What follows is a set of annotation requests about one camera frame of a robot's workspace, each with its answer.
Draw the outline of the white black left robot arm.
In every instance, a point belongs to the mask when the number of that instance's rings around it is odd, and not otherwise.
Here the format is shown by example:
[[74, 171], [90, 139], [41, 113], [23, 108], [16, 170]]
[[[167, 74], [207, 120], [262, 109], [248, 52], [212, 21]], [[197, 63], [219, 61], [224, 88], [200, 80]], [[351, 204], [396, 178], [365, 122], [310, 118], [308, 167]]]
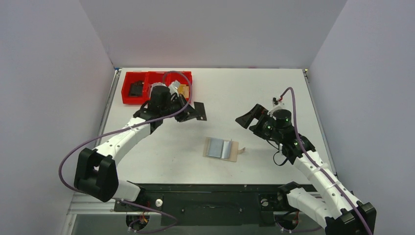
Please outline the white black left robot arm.
[[157, 85], [150, 98], [127, 124], [94, 149], [83, 149], [78, 156], [74, 187], [102, 202], [110, 199], [134, 202], [141, 188], [118, 177], [117, 165], [141, 140], [151, 135], [166, 118], [177, 122], [207, 119], [204, 104], [189, 104], [184, 95], [170, 86]]

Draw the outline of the black credit card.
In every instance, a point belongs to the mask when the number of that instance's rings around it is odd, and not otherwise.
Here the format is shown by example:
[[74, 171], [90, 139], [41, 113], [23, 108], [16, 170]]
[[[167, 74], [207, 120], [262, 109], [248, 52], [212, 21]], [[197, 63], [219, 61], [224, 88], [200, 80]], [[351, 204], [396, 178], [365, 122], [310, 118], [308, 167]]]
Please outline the black credit card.
[[201, 121], [207, 121], [207, 115], [205, 105], [202, 102], [194, 102], [194, 109], [197, 112], [196, 119]]

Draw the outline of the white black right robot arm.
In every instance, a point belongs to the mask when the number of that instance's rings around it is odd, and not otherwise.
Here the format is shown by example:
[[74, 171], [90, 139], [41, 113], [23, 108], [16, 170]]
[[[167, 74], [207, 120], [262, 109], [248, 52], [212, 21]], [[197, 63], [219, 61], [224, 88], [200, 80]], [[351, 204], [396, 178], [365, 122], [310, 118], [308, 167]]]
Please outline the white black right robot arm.
[[286, 210], [298, 210], [313, 219], [327, 235], [371, 235], [376, 209], [362, 203], [331, 172], [315, 146], [297, 129], [296, 113], [277, 105], [269, 111], [256, 104], [235, 120], [263, 140], [279, 145], [280, 152], [320, 194], [308, 193], [296, 182], [278, 188], [277, 200]]

